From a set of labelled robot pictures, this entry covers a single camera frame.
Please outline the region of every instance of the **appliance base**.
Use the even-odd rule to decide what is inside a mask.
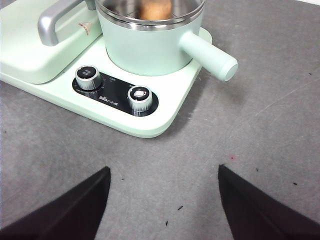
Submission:
[[[209,43],[212,37],[201,28],[199,36]],[[93,65],[104,74],[133,85],[147,86],[157,95],[159,105],[148,116],[133,116],[111,106],[90,99],[73,89],[76,70]],[[100,36],[58,76],[44,84],[30,84],[1,73],[1,80],[48,102],[114,128],[139,137],[154,138],[168,129],[188,95],[202,66],[192,60],[183,69],[164,76],[135,75],[117,67],[108,57],[103,36]]]

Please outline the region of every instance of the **pot handle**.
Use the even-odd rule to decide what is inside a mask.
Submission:
[[[38,32],[44,45],[55,46],[59,43],[56,34],[57,21],[82,1],[86,1],[89,10],[96,9],[94,0],[59,0],[40,15]]]
[[[193,32],[185,33],[182,49],[221,81],[229,81],[238,69],[238,62],[229,54],[208,43]]]

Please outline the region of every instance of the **silver handle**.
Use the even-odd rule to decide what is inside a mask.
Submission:
[[[59,43],[56,34],[57,21],[82,1],[86,1],[89,10],[96,9],[94,0],[59,0],[40,15],[38,32],[44,45],[55,46]]]

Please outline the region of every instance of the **mint green appliance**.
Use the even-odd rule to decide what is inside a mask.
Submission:
[[[213,47],[210,33],[200,28],[204,1],[193,1],[195,11],[168,20],[172,24],[132,22],[135,29],[122,26],[118,17],[117,24],[105,18],[96,3],[17,0],[1,9],[1,81],[123,133],[154,138],[175,119],[202,65],[220,80],[233,76],[236,60]],[[83,66],[94,69],[90,79],[79,78]],[[126,83],[127,89],[107,95],[106,82]],[[135,86],[145,86],[137,93],[147,89],[149,97],[135,102],[129,95]],[[124,92],[122,102],[114,98],[118,90]]]

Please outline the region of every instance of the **electric kettle base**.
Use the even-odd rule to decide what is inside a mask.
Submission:
[[[210,33],[203,28],[199,36],[212,42]],[[81,90],[77,86],[75,72],[82,66],[94,66],[100,72],[102,84],[97,89]],[[104,39],[100,36],[47,83],[31,84],[4,73],[1,73],[1,80],[123,133],[154,138],[171,125],[201,68],[198,62],[192,60],[183,69],[168,75],[135,75],[117,67],[109,59]],[[151,91],[153,101],[149,110],[135,111],[132,107],[137,102],[135,100],[127,104],[130,95],[126,93],[135,86],[145,86]]]

